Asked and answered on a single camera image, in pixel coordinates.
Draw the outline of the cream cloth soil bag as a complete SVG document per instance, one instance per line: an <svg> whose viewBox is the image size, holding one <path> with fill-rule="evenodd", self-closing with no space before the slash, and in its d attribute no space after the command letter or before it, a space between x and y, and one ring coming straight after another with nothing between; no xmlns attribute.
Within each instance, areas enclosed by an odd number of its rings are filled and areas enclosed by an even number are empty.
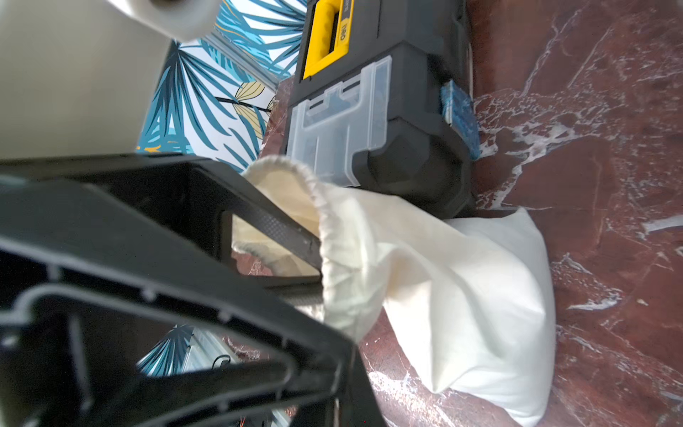
<svg viewBox="0 0 683 427"><path fill-rule="evenodd" d="M395 196L321 181L262 158L245 179L320 241L314 268L240 218L232 247L280 277L322 279L323 322L360 341L385 313L431 392L469 393L519 425L544 416L556 310L544 238L519 209L439 220Z"/></svg>

